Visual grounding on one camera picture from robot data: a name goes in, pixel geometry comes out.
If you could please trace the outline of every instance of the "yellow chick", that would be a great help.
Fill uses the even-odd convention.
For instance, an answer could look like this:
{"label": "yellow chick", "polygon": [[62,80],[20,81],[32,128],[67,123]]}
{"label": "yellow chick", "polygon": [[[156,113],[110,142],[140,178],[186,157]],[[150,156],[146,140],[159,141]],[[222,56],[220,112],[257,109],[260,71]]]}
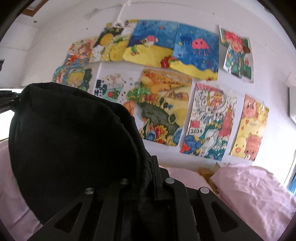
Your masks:
{"label": "yellow chick", "polygon": [[247,140],[244,137],[238,137],[235,140],[233,149],[231,151],[232,156],[240,157],[240,158],[245,158],[245,150],[246,150],[246,145],[247,145]]}
{"label": "yellow chick", "polygon": [[266,125],[268,112],[269,112],[269,109],[261,108],[259,106],[259,108],[258,108],[258,121],[260,123],[263,123],[264,125]]}

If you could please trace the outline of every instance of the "red tower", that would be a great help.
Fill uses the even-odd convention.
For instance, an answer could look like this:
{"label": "red tower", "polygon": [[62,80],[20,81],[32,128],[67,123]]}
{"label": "red tower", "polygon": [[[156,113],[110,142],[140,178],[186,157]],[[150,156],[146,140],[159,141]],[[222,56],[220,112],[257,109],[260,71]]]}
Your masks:
{"label": "red tower", "polygon": [[226,114],[224,116],[224,120],[222,122],[222,128],[219,131],[218,137],[230,136],[232,125],[233,125],[232,113],[233,111],[231,109],[231,105],[229,105],[228,110],[226,111]]}
{"label": "red tower", "polygon": [[211,106],[218,106],[220,105],[222,102],[222,93],[221,91],[215,91],[214,96],[213,96],[213,100],[211,101]]}

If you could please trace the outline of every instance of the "blue ocean painting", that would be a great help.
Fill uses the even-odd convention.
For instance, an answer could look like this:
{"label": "blue ocean painting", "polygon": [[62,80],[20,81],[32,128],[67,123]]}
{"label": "blue ocean painting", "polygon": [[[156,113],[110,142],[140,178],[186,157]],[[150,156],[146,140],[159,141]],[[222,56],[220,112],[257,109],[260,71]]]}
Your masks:
{"label": "blue ocean painting", "polygon": [[173,49],[177,28],[177,22],[139,20],[128,47],[152,42],[154,45]]}
{"label": "blue ocean painting", "polygon": [[218,72],[219,63],[219,36],[207,30],[179,24],[173,59],[183,64],[192,64],[199,70],[209,69]]}

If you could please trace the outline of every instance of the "children's drawing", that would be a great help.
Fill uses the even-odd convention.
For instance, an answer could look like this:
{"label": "children's drawing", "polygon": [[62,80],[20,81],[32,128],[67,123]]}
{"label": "children's drawing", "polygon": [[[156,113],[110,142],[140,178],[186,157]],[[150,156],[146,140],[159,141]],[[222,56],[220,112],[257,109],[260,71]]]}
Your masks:
{"label": "children's drawing", "polygon": [[169,68],[177,27],[177,22],[139,20],[124,52],[124,60]]}
{"label": "children's drawing", "polygon": [[126,20],[123,27],[115,28],[107,23],[92,50],[91,62],[120,61],[128,45],[133,30],[137,25],[136,19]]}
{"label": "children's drawing", "polygon": [[184,74],[144,69],[140,87],[128,93],[142,109],[143,139],[169,146],[179,143],[192,78]]}
{"label": "children's drawing", "polygon": [[87,92],[91,78],[91,67],[77,67],[69,69],[59,67],[54,73],[53,82],[75,87]]}
{"label": "children's drawing", "polygon": [[53,75],[52,81],[58,84],[62,84],[67,70],[68,68],[65,68],[64,66],[58,67]]}
{"label": "children's drawing", "polygon": [[134,94],[139,88],[140,76],[141,72],[137,71],[102,69],[94,95],[123,105],[133,115],[136,105]]}
{"label": "children's drawing", "polygon": [[238,78],[244,76],[249,83],[253,83],[253,56],[250,40],[223,28],[220,28],[220,35],[221,42],[228,47],[223,69]]}
{"label": "children's drawing", "polygon": [[93,37],[73,43],[68,51],[64,66],[73,68],[88,64],[90,62],[91,50],[97,39],[98,37]]}
{"label": "children's drawing", "polygon": [[109,74],[96,81],[94,95],[111,102],[116,102],[123,89],[123,78],[121,74]]}
{"label": "children's drawing", "polygon": [[254,161],[259,151],[269,109],[246,95],[244,107],[231,155]]}
{"label": "children's drawing", "polygon": [[217,80],[219,36],[179,24],[170,67],[201,80]]}
{"label": "children's drawing", "polygon": [[197,83],[181,153],[221,161],[232,131],[237,98],[218,87]]}

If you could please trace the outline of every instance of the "pink jellyfish drawing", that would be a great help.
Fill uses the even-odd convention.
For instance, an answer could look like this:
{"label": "pink jellyfish drawing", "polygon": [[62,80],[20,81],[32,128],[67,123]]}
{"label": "pink jellyfish drawing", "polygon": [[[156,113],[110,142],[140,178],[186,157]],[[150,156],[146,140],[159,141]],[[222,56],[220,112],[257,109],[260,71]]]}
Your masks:
{"label": "pink jellyfish drawing", "polygon": [[207,42],[203,39],[195,39],[192,41],[192,48],[193,48],[193,53],[196,54],[196,50],[198,49],[198,54],[200,55],[200,50],[204,50],[204,56],[205,50],[207,49],[208,52],[210,53],[210,47],[207,44]]}

